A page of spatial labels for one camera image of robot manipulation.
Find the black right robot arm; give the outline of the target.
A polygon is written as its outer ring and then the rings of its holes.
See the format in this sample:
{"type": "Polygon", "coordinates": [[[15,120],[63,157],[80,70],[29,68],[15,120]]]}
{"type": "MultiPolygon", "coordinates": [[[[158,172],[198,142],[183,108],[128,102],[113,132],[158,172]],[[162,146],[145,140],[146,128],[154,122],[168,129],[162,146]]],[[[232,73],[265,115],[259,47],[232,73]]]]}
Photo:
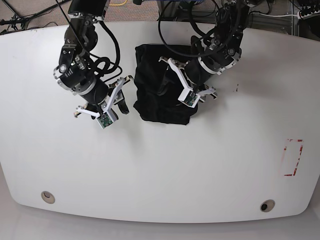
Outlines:
{"type": "Polygon", "coordinates": [[[133,80],[131,75],[120,77],[119,74],[102,80],[102,77],[121,70],[120,45],[104,23],[108,0],[73,0],[68,12],[63,16],[68,28],[64,35],[58,66],[53,76],[57,84],[73,95],[79,95],[86,103],[79,105],[75,117],[87,114],[105,128],[119,117],[112,109],[118,106],[124,115],[130,111],[122,91],[123,85],[133,80]],[[94,55],[91,51],[98,43],[95,24],[99,24],[114,43],[115,61],[108,57],[94,55]]]}

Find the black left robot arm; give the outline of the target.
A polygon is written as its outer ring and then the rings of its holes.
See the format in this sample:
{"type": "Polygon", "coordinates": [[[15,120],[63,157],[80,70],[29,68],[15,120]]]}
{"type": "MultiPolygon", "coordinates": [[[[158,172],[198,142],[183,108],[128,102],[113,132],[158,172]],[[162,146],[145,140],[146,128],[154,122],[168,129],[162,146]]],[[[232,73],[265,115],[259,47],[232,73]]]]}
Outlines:
{"type": "Polygon", "coordinates": [[[192,100],[206,95],[214,95],[214,88],[206,88],[206,82],[213,75],[221,75],[232,68],[241,58],[241,42],[250,7],[244,0],[233,0],[217,9],[215,25],[208,32],[199,29],[192,10],[194,3],[188,7],[188,20],[192,29],[197,33],[190,38],[190,52],[184,53],[169,45],[161,29],[164,13],[172,3],[169,1],[158,18],[158,34],[164,46],[171,52],[189,58],[186,63],[177,63],[167,59],[171,69],[176,72],[183,85],[180,101],[192,100]]]}

